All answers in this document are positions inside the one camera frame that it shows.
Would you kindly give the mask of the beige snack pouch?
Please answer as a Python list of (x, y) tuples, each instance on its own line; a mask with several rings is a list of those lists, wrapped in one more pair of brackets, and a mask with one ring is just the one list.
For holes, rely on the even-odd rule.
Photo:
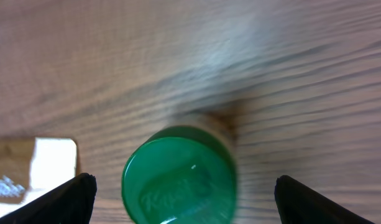
[(77, 152), (69, 138), (0, 139), (0, 218), (74, 178)]

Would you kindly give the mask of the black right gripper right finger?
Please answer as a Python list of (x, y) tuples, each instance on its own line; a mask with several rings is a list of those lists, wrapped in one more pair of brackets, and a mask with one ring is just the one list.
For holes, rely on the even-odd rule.
[(374, 224), (288, 175), (277, 179), (274, 196), (282, 224)]

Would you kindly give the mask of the green lid jar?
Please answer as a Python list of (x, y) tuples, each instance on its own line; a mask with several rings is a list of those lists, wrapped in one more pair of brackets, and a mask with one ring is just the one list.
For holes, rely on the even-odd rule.
[(142, 143), (122, 172), (121, 197), (141, 224), (232, 223), (237, 205), (234, 134), (209, 114), (172, 119)]

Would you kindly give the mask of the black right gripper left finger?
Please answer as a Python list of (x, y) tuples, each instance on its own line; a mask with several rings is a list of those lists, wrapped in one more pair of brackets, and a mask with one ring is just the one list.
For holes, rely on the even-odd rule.
[(96, 192), (96, 177), (81, 173), (1, 217), (0, 224), (89, 224)]

